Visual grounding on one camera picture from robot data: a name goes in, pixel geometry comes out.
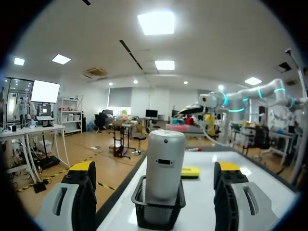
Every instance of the table edge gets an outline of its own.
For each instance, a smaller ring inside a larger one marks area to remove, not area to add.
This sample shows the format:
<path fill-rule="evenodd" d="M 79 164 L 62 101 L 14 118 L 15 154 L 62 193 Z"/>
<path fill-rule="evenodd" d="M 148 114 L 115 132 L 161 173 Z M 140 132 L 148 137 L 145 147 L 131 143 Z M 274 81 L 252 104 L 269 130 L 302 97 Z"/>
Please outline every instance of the table edge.
<path fill-rule="evenodd" d="M 130 181 L 135 176 L 136 172 L 138 171 L 139 167 L 143 163 L 144 159 L 146 158 L 146 154 L 144 154 L 140 160 L 136 163 L 135 167 L 128 173 L 122 183 L 118 186 L 113 194 L 105 201 L 105 203 L 99 208 L 99 210 L 95 214 L 95 229 L 101 225 L 103 220 L 109 214 L 111 209 L 114 207 L 118 199 L 121 197 L 124 190 L 129 185 Z"/>
<path fill-rule="evenodd" d="M 258 162 L 253 161 L 243 153 L 239 152 L 238 150 L 231 148 L 231 147 L 225 147 L 225 146 L 187 146 L 185 149 L 190 149 L 190 148 L 201 148 L 201 151 L 203 152 L 236 152 L 252 162 L 253 164 L 257 165 L 259 168 L 262 170 L 266 171 L 269 173 L 271 176 L 273 176 L 276 180 L 278 180 L 280 183 L 285 185 L 288 189 L 290 189 L 292 192 L 297 193 L 298 189 L 290 184 L 288 181 L 283 179 L 282 177 L 274 174 L 271 172 L 269 169 L 267 169 L 265 166 L 261 165 Z M 103 220 L 108 216 L 109 212 L 112 210 L 114 205 L 117 203 L 118 199 L 121 197 L 122 193 L 124 190 L 127 188 L 129 185 L 130 181 L 132 178 L 135 176 L 136 172 L 138 171 L 139 167 L 143 163 L 143 161 L 146 158 L 146 154 L 144 154 L 140 160 L 136 163 L 135 167 L 129 172 L 129 174 L 125 177 L 125 179 L 122 181 L 122 183 L 118 186 L 118 188 L 115 190 L 113 194 L 105 201 L 105 203 L 99 208 L 99 210 L 96 212 L 95 215 L 95 228 L 97 229 Z"/>
<path fill-rule="evenodd" d="M 249 158 L 248 156 L 244 155 L 243 153 L 241 153 L 240 151 L 238 151 L 238 150 L 236 150 L 234 148 L 225 147 L 225 146 L 213 146 L 213 147 L 210 147 L 210 146 L 201 146 L 201 147 L 189 146 L 189 147 L 185 147 L 185 149 L 189 149 L 189 148 L 201 148 L 201 152 L 236 152 L 236 153 L 240 154 L 241 156 L 245 157 L 247 160 L 249 160 L 253 164 L 257 165 L 262 170 L 264 170 L 267 173 L 269 173 L 272 177 L 274 177 L 280 183 L 282 183 L 283 185 L 288 187 L 288 189 L 290 189 L 294 193 L 298 192 L 298 189 L 294 185 L 290 184 L 287 180 L 285 180 L 284 178 L 274 174 L 272 171 L 270 171 L 264 165 L 260 164 L 259 162 L 256 162 L 256 161 L 252 160 L 251 158 Z"/>

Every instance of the black mesh basket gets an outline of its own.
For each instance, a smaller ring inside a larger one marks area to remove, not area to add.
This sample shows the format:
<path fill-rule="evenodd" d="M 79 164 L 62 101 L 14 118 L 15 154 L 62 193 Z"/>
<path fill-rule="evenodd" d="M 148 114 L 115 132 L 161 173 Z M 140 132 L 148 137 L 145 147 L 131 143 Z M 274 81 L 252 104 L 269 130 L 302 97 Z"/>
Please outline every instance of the black mesh basket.
<path fill-rule="evenodd" d="M 180 180 L 178 195 L 174 205 L 156 205 L 144 202 L 146 176 L 142 176 L 131 197 L 136 206 L 138 226 L 150 230 L 172 230 L 181 208 L 185 207 L 185 196 Z"/>

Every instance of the ceiling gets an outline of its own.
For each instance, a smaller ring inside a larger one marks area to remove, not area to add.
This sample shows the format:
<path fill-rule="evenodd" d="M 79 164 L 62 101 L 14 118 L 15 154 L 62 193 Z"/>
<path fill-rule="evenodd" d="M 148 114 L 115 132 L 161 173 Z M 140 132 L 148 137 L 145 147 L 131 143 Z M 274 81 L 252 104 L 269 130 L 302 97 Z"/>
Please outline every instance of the ceiling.
<path fill-rule="evenodd" d="M 294 69 L 284 50 L 291 48 L 297 56 L 298 51 L 283 26 L 258 0 L 90 2 L 87 6 L 81 0 L 55 0 L 11 55 L 24 58 L 25 65 L 9 61 L 7 73 L 82 78 L 85 70 L 101 67 L 108 79 L 95 85 L 102 88 L 108 88 L 110 81 L 113 87 L 127 86 L 138 78 L 138 86 L 183 88 L 186 80 L 191 83 L 188 88 L 199 89 L 208 89 L 209 80 L 242 87 L 249 77 L 266 83 L 296 75 L 294 70 L 281 74 L 274 69 L 283 62 Z M 137 15 L 158 10 L 174 12 L 175 33 L 145 36 Z M 124 40 L 143 70 L 119 40 Z M 52 62 L 58 53 L 71 61 L 65 65 Z M 174 60 L 175 70 L 157 72 L 155 60 Z"/>

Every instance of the ceiling light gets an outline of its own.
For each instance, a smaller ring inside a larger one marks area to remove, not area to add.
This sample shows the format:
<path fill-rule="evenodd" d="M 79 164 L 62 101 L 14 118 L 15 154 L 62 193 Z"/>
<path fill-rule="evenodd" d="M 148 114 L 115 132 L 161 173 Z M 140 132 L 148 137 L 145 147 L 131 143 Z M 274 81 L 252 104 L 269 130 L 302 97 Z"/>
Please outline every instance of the ceiling light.
<path fill-rule="evenodd" d="M 15 58 L 15 60 L 14 60 L 14 64 L 16 64 L 16 65 L 23 66 L 24 63 L 25 63 L 25 60 L 24 60 L 24 59 Z"/>
<path fill-rule="evenodd" d="M 174 61 L 155 61 L 157 70 L 174 70 Z"/>
<path fill-rule="evenodd" d="M 164 35 L 174 33 L 174 14 L 170 11 L 152 12 L 138 15 L 144 35 Z"/>
<path fill-rule="evenodd" d="M 259 83 L 262 83 L 262 81 L 261 81 L 260 79 L 258 79 L 258 78 L 251 77 L 251 78 L 249 78 L 249 79 L 246 79 L 246 80 L 245 80 L 245 83 L 248 83 L 248 84 L 250 84 L 250 85 L 257 85 L 257 84 L 259 84 Z"/>
<path fill-rule="evenodd" d="M 59 64 L 66 64 L 68 61 L 70 61 L 71 59 L 66 58 L 63 55 L 58 54 L 56 57 L 53 58 L 53 62 L 59 63 Z"/>

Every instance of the silver cylinder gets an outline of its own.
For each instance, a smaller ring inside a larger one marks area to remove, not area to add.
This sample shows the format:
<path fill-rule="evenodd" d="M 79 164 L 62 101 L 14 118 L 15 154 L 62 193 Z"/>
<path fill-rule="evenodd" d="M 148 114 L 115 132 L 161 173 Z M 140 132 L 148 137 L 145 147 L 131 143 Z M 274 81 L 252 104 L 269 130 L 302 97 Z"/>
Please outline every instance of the silver cylinder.
<path fill-rule="evenodd" d="M 174 205 L 184 160 L 184 134 L 155 130 L 150 133 L 147 150 L 145 202 Z"/>

